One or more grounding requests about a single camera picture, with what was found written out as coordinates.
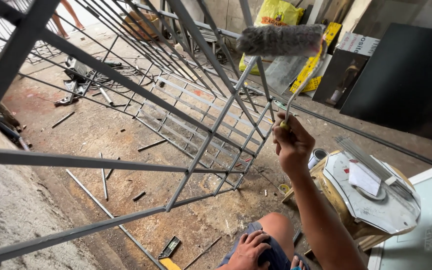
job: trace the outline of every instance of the paint roller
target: paint roller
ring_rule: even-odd
[[[290,130],[290,127],[286,123],[290,116],[291,103],[319,69],[326,56],[327,43],[324,40],[325,29],[326,26],[324,24],[249,26],[243,30],[237,39],[237,50],[244,52],[248,56],[312,57],[321,51],[319,60],[313,70],[301,82],[291,98],[289,98],[285,120],[280,124],[287,131]]]

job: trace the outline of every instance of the stained floor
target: stained floor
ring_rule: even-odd
[[[111,46],[115,35],[108,29],[95,25],[88,27],[86,32],[105,46]],[[69,41],[92,54],[104,56],[105,50],[81,34],[73,34]],[[114,51],[126,60],[142,68],[149,62],[140,59],[140,54],[118,40]],[[63,62],[63,56],[52,59]],[[36,66],[24,65],[21,71],[47,83],[63,86],[68,79],[63,70],[57,66],[42,63]],[[256,83],[258,79],[251,76]],[[219,79],[215,81],[223,87]],[[23,137],[33,144],[33,151],[46,153],[69,154],[76,156],[98,157],[99,152],[105,158],[140,161],[145,163],[188,166],[191,158],[169,143],[160,144],[138,152],[137,149],[161,139],[141,122],[129,115],[114,111],[88,100],[79,100],[69,105],[54,107],[51,101],[57,101],[66,93],[51,86],[28,78],[15,80],[4,97],[4,103],[27,128]],[[112,95],[117,103],[118,98]],[[104,102],[101,95],[95,100]],[[344,123],[364,132],[391,141],[418,154],[432,158],[432,141],[411,134],[390,130],[374,124],[362,122],[344,115],[322,104],[312,102],[307,96],[298,97],[296,102],[311,111]],[[264,105],[263,99],[258,103]],[[130,112],[137,110],[135,105]],[[57,120],[75,111],[69,119],[52,129]],[[375,141],[356,135],[339,126],[317,119],[301,111],[294,111],[302,124],[316,139],[316,147],[329,152],[337,150],[334,141],[336,136],[349,136],[369,154],[392,164],[407,177],[416,175],[432,166],[407,156],[399,151],[378,144]],[[141,211],[167,203],[172,196],[183,173],[126,171],[115,170],[107,181],[109,200],[104,199],[100,169],[69,169],[87,189],[113,214],[124,215]],[[36,172],[44,181],[54,200],[71,219],[75,226],[107,219],[107,215],[91,200],[91,198],[65,172],[65,168],[41,167]],[[217,178],[211,174],[196,174],[190,178],[188,186],[183,190],[180,199],[209,193],[215,188]],[[269,212],[280,212],[290,218],[295,230],[301,222],[297,207],[293,203],[282,204],[283,195],[279,193],[280,184],[289,185],[284,173],[279,168],[274,145],[267,142],[253,167],[244,178],[238,191],[226,192],[216,197],[197,201],[172,209],[169,213],[159,213],[146,218],[124,224],[128,231],[147,249],[153,257],[157,257],[166,243],[173,236],[181,240],[181,245],[172,256],[173,262],[179,267],[186,266],[206,246],[222,236],[222,239],[190,269],[215,268],[227,253],[234,241],[242,234],[245,226]],[[137,202],[131,199],[141,191],[146,195]],[[135,243],[118,228],[104,230],[83,238],[88,248],[96,254],[105,269],[157,269]],[[303,236],[297,245],[298,252],[308,249]],[[320,269],[311,263],[313,269]]]

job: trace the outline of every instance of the man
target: man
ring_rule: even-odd
[[[71,4],[69,4],[68,0],[61,0],[61,4],[63,4],[64,8],[66,8],[66,10],[69,12],[69,15],[71,15],[71,17],[73,18],[76,27],[79,28],[80,30],[85,30],[86,28],[79,21],[78,16],[76,16],[75,10],[71,6]],[[52,18],[58,29],[57,34],[62,36],[65,39],[69,39],[69,35],[68,33],[66,33],[66,31],[64,31],[63,25],[61,24],[61,20],[58,17],[58,13],[56,12],[56,10],[54,11]]]
[[[315,139],[290,115],[287,125],[279,125],[285,113],[277,114],[273,126],[281,168],[291,180],[307,241],[323,270],[365,270],[357,246],[337,214],[316,188],[308,169]],[[218,270],[309,270],[303,258],[294,254],[291,221],[270,213],[250,223]]]

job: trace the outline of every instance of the paint roller cover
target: paint roller cover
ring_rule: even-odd
[[[325,29],[323,24],[250,26],[236,48],[251,56],[316,56]]]

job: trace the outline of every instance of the sack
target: sack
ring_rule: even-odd
[[[151,30],[150,26],[146,24],[146,22],[143,21],[143,19],[138,16],[138,14],[136,14],[136,12],[134,10],[131,10],[129,12],[129,15],[135,20],[137,21],[137,23],[139,25],[141,25],[141,27],[146,30],[146,32],[151,35],[155,40],[158,39],[158,34],[156,34],[153,30]],[[144,13],[143,15],[153,23],[153,25],[156,27],[156,29],[159,27],[159,18],[152,13]],[[131,27],[129,27],[127,24],[122,23],[121,25],[126,28],[133,36],[135,39],[140,40],[141,38],[135,34],[135,32],[131,29],[133,28],[134,30],[136,30],[136,32],[138,32],[138,34],[140,34],[142,36],[143,39],[145,40],[150,40],[149,36],[147,34],[145,34],[140,28],[139,26],[137,26],[136,24],[133,23],[133,20],[131,19],[131,17],[126,16],[124,18],[124,21],[126,21]]]
[[[297,25],[301,21],[304,14],[304,9],[295,8],[291,3],[281,0],[264,0],[258,16],[254,21],[254,26],[262,27],[268,24],[273,24],[277,27]],[[239,61],[239,70],[244,71],[251,59],[250,56],[243,56]],[[263,68],[266,69],[274,60],[274,57],[263,57]],[[254,65],[251,69],[251,74],[259,75],[258,66]]]

